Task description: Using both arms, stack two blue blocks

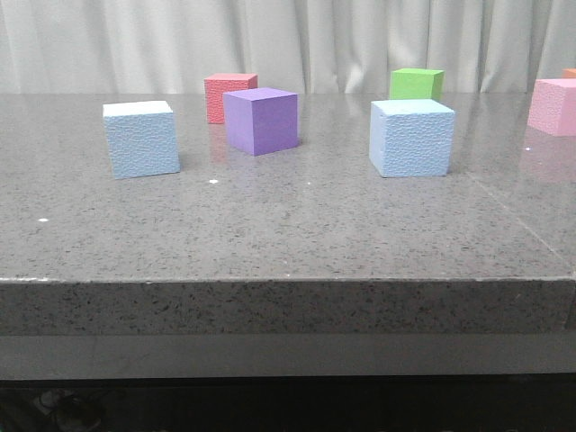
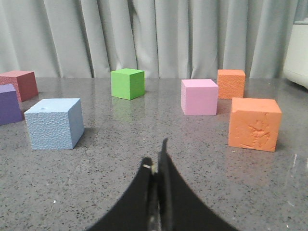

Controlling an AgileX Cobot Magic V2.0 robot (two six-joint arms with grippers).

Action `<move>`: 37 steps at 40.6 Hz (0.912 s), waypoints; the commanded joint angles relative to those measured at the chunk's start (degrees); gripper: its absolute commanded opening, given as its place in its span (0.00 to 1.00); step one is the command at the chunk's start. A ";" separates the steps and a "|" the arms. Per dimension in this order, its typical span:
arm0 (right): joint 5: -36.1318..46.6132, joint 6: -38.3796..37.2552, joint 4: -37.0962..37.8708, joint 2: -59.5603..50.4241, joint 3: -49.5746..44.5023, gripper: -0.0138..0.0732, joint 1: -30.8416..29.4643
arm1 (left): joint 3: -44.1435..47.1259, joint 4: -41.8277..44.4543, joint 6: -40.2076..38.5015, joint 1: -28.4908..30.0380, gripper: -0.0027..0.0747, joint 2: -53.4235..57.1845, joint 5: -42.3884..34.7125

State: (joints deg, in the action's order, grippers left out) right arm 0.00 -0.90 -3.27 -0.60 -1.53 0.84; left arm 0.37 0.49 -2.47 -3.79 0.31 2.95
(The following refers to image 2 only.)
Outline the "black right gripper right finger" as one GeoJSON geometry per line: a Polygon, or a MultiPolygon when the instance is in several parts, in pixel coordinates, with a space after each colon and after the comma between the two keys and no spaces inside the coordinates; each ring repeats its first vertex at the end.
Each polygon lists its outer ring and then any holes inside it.
{"type": "Polygon", "coordinates": [[[210,210],[183,180],[167,153],[167,138],[158,155],[158,198],[163,231],[234,231],[210,210]]]}

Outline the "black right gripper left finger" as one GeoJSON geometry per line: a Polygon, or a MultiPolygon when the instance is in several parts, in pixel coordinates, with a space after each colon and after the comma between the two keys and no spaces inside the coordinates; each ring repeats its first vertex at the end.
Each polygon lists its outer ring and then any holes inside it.
{"type": "Polygon", "coordinates": [[[135,178],[118,202],[90,231],[146,231],[152,160],[143,158],[135,178]]]}

